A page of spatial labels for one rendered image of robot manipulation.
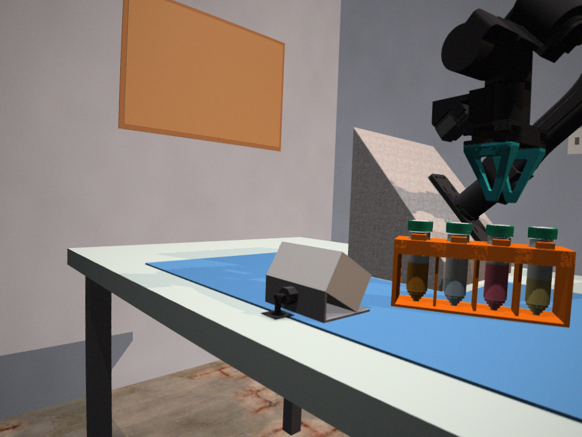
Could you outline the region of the green screw cap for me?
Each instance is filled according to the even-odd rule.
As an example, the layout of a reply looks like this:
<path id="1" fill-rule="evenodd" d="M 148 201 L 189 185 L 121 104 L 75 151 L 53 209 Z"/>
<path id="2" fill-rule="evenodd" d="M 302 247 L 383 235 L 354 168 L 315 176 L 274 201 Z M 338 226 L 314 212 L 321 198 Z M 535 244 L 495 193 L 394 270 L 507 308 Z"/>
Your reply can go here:
<path id="1" fill-rule="evenodd" d="M 558 228 L 529 226 L 528 238 L 534 239 L 557 239 Z"/>
<path id="2" fill-rule="evenodd" d="M 514 226 L 509 225 L 486 225 L 486 235 L 513 237 Z"/>
<path id="3" fill-rule="evenodd" d="M 446 233 L 472 234 L 472 223 L 446 222 Z"/>
<path id="4" fill-rule="evenodd" d="M 408 230 L 431 232 L 433 231 L 433 222 L 425 220 L 409 220 Z"/>

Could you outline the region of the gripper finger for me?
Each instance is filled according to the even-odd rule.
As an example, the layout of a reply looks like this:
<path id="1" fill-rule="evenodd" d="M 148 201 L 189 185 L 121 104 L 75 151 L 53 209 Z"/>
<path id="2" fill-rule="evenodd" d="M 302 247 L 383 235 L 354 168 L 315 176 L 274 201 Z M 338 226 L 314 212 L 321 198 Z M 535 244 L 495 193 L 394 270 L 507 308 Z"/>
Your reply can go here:
<path id="1" fill-rule="evenodd" d="M 519 149 L 519 143 L 493 142 L 464 145 L 464 154 L 475 173 L 487 202 L 497 202 Z M 482 157 L 500 156 L 499 168 L 491 190 L 481 162 Z"/>
<path id="2" fill-rule="evenodd" d="M 517 203 L 522 191 L 524 190 L 526 184 L 531 178 L 532 174 L 535 172 L 536 168 L 542 161 L 546 154 L 546 149 L 534 148 L 534 149 L 519 149 L 514 161 L 527 160 L 524 170 L 513 190 L 511 191 L 509 177 L 504 184 L 502 193 L 506 203 Z M 494 156 L 493 161 L 495 164 L 496 171 L 498 171 L 500 156 Z"/>

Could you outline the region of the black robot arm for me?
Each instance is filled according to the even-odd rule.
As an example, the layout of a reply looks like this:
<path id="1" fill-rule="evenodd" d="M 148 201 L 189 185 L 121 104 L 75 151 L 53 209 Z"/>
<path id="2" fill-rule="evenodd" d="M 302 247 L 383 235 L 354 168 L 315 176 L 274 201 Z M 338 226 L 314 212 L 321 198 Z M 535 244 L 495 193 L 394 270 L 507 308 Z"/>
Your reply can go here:
<path id="1" fill-rule="evenodd" d="M 485 85 L 466 95 L 433 101 L 432 125 L 441 140 L 458 140 L 463 125 L 493 121 L 493 84 L 502 83 L 503 89 L 510 82 L 532 85 L 533 51 L 555 63 L 581 44 L 582 0 L 517 0 L 505 18 L 476 9 L 448 34 L 441 60 L 446 69 L 485 81 Z M 582 73 L 533 126 L 547 130 L 547 140 L 540 141 L 546 145 L 543 161 L 582 126 Z M 458 219 L 472 223 L 472 238 L 487 242 L 479 216 L 496 203 L 506 205 L 503 193 L 497 202 L 487 202 L 478 180 L 460 194 L 444 175 L 431 174 L 429 180 Z"/>

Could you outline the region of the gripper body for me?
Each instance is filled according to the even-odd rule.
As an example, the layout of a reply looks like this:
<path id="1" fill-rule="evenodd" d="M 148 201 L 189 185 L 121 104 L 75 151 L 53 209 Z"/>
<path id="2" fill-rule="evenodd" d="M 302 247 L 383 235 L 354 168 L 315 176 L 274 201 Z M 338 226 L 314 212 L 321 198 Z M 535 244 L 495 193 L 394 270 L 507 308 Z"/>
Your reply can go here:
<path id="1" fill-rule="evenodd" d="M 547 130 L 530 125 L 532 86 L 524 85 L 525 82 L 510 82 L 510 87 L 503 89 L 502 83 L 493 84 L 493 121 L 464 125 L 463 136 L 472 136 L 471 141 L 464 141 L 464 145 L 506 140 L 519 143 L 519 149 L 546 149 L 540 141 L 547 140 Z"/>

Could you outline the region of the blue bench mat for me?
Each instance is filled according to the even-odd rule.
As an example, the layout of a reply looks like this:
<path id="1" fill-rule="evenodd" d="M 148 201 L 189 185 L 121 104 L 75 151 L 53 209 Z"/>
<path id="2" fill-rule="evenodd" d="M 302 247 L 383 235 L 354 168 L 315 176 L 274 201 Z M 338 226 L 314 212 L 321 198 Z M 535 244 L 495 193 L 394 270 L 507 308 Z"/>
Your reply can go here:
<path id="1" fill-rule="evenodd" d="M 267 311 L 266 274 L 277 252 L 145 263 Z M 370 312 L 322 323 L 286 317 L 417 366 L 582 423 L 582 294 L 570 328 L 391 305 L 392 282 L 372 278 Z"/>

